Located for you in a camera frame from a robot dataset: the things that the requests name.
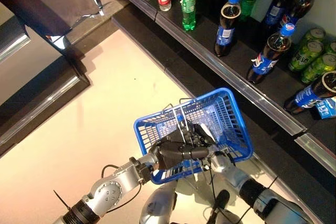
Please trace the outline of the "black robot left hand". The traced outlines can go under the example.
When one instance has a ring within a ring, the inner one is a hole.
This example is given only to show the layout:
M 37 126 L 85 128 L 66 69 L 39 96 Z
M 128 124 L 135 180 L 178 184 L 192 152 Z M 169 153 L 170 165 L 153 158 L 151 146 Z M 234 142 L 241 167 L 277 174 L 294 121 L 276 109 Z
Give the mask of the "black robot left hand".
M 187 133 L 181 134 L 179 131 L 174 131 L 155 142 L 149 149 L 149 153 L 157 158 L 160 170 L 170 169 L 184 160 L 205 158 L 193 155 Z

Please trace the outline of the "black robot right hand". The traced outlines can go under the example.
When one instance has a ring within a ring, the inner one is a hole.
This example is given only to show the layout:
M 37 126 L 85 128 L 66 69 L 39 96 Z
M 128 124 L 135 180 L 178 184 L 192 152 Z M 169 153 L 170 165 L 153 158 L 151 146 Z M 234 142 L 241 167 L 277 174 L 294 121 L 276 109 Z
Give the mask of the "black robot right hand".
M 213 138 L 204 130 L 205 125 L 192 124 L 187 133 L 188 142 L 192 146 L 194 156 L 206 157 L 221 149 Z

